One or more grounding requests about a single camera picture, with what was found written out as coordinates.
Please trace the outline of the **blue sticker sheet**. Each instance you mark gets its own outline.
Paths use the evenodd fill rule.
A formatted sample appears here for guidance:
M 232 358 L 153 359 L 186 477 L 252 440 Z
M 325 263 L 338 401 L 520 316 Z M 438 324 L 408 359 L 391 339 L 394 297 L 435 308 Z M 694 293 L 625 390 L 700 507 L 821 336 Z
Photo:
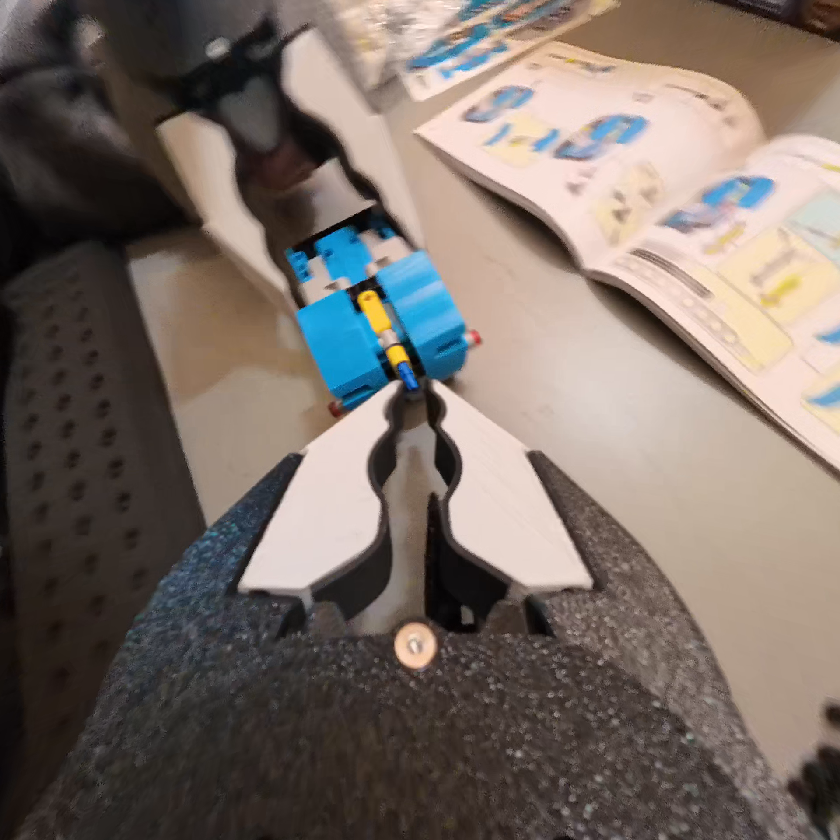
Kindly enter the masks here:
M 430 46 L 398 67 L 397 76 L 411 99 L 422 102 L 619 5 L 617 1 L 466 2 Z

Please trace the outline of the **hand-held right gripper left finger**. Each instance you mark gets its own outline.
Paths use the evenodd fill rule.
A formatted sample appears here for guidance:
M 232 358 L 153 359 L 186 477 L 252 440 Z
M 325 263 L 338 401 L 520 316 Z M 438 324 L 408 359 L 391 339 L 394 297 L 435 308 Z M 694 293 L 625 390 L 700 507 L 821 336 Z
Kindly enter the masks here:
M 396 466 L 403 388 L 390 383 L 291 459 L 291 477 L 237 592 L 335 604 L 354 618 L 384 591 L 392 539 L 384 484 Z

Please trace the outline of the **clear plastic parts bag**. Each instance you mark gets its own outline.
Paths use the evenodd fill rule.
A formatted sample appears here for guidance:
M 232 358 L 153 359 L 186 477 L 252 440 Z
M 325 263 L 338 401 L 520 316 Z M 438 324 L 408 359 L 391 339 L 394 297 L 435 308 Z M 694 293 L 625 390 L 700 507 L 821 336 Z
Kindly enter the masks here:
M 327 1 L 322 5 L 341 57 L 366 97 L 423 52 L 439 29 L 433 2 Z

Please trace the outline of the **open instruction booklet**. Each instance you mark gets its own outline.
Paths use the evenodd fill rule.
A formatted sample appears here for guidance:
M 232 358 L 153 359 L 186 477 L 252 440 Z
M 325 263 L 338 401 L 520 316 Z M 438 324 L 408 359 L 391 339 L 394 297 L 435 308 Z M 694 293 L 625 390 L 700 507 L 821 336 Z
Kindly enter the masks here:
M 839 149 L 735 88 L 553 41 L 418 126 L 839 466 Z

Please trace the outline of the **black perforated panel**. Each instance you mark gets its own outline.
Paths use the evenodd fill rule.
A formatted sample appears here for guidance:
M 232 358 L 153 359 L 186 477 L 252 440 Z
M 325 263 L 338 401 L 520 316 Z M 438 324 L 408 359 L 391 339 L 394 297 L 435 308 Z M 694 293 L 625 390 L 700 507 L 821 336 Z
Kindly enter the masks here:
M 69 248 L 12 281 L 6 445 L 24 756 L 36 795 L 133 619 L 205 528 L 127 260 Z

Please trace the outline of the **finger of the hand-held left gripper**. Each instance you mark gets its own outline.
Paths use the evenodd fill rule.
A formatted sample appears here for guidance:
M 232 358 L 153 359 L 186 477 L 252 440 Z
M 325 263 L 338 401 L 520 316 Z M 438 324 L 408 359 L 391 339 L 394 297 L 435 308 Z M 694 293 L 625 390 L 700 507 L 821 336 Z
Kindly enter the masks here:
M 185 112 L 159 123 L 156 134 L 204 234 L 273 305 L 294 315 L 298 308 L 287 278 L 270 256 L 263 225 L 240 194 L 235 148 L 226 130 Z
M 417 248 L 425 236 L 403 163 L 389 127 L 347 75 L 327 40 L 315 28 L 291 36 L 281 53 L 280 85 L 289 100 L 335 140 L 332 157 L 346 175 L 357 176 L 356 190 L 371 193 Z

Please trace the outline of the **person's left hand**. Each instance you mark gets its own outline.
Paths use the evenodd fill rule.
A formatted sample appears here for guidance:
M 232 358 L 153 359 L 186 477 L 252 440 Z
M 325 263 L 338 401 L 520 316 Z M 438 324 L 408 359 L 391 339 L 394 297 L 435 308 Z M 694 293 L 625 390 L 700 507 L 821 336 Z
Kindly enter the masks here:
M 248 159 L 248 180 L 269 191 L 285 193 L 304 183 L 315 165 L 294 140 Z

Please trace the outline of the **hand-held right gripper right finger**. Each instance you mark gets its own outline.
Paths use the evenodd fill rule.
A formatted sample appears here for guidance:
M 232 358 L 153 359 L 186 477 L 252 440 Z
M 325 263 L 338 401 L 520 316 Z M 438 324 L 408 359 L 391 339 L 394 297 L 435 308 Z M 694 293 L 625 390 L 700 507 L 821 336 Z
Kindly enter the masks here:
M 538 470 L 539 452 L 448 386 L 431 382 L 426 395 L 446 485 L 434 499 L 434 578 L 444 599 L 485 622 L 511 596 L 593 590 L 594 574 Z

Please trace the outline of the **person's left forearm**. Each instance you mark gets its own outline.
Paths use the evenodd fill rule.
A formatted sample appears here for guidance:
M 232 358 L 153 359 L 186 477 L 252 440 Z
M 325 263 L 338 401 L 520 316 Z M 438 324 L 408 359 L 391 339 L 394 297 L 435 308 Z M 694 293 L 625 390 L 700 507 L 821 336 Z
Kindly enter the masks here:
M 80 240 L 187 224 L 112 104 L 99 27 L 77 2 L 2 2 L 2 277 Z

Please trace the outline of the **grey desk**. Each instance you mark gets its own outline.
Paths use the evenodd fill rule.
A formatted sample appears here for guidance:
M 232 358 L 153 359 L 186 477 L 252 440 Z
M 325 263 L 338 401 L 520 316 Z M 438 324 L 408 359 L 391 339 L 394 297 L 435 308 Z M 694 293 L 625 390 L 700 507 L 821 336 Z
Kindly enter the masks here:
M 427 247 L 484 344 L 461 394 L 549 456 L 641 543 L 694 614 L 774 771 L 831 738 L 838 699 L 838 479 L 644 308 L 579 277 L 531 216 L 414 135 L 489 79 L 378 103 Z M 195 229 L 129 249 L 207 522 L 332 418 L 293 317 Z

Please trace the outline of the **blue grey toy brick model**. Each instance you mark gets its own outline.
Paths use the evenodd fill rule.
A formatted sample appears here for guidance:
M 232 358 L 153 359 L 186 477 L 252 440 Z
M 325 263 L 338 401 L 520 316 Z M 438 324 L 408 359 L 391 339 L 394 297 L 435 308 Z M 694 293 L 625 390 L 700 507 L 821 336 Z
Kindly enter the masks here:
M 336 417 L 393 382 L 414 396 L 427 381 L 450 380 L 481 345 L 426 250 L 378 207 L 302 240 L 285 257 L 297 323 Z M 404 361 L 420 384 L 416 393 L 395 371 Z

